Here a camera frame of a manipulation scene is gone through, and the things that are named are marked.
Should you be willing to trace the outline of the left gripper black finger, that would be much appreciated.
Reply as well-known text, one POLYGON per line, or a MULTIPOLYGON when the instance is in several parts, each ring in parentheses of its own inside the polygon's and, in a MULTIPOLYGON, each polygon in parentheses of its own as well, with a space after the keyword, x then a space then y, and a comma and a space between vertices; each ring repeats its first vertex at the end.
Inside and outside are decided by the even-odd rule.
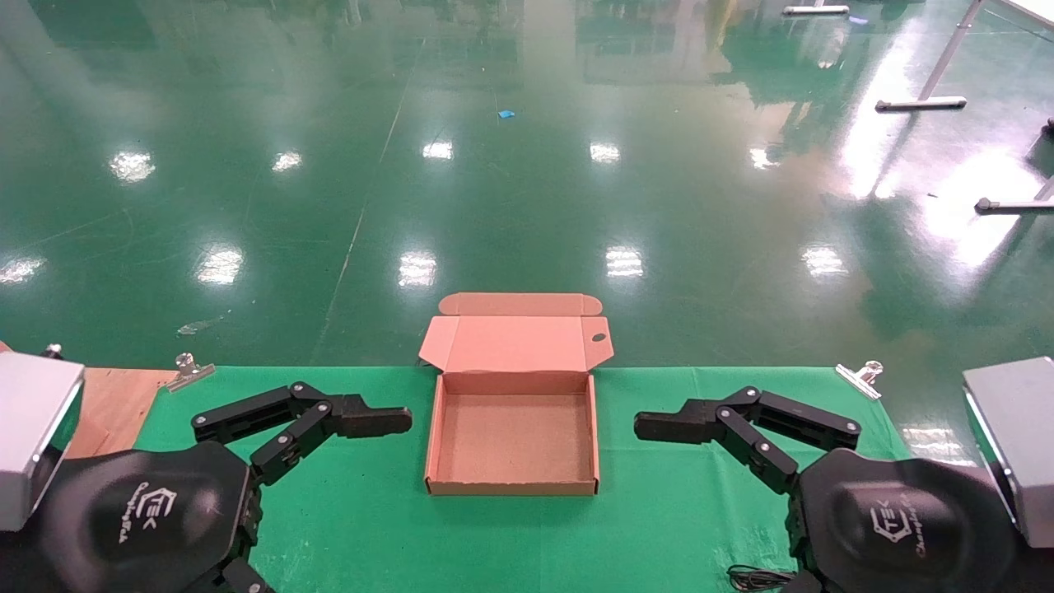
POLYGON ((206 410, 191 424, 196 441, 221 444, 278 428, 276 436, 250 455, 254 481, 270 487, 330 437, 405 434, 412 427, 412 413, 407 408, 372 408, 362 395, 329 395, 297 382, 206 410))

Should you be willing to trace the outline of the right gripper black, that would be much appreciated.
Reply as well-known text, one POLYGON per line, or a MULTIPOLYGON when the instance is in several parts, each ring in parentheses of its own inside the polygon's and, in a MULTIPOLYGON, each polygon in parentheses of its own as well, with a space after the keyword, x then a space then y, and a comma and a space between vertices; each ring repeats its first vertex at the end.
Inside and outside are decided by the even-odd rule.
POLYGON ((983 470, 846 448, 799 475, 786 528, 799 571, 780 593, 998 592, 1019 548, 983 470))

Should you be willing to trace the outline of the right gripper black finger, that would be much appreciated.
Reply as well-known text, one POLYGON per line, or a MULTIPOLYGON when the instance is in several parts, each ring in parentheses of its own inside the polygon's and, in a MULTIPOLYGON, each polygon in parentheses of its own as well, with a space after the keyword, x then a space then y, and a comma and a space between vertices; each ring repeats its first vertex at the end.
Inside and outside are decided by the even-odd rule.
POLYGON ((642 410, 633 428, 643 441, 719 444, 776 494, 790 492, 799 466, 764 431, 822 451, 853 451, 860 438, 854 420, 754 386, 722 400, 686 400, 677 413, 642 410))

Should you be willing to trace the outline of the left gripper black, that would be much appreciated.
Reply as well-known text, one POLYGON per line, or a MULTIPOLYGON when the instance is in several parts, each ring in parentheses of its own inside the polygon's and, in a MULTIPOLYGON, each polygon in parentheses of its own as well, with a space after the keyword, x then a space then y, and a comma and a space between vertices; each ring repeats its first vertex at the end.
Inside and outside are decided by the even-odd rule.
POLYGON ((222 444, 74 460, 37 510, 40 592, 274 592, 251 564, 261 511, 222 444))

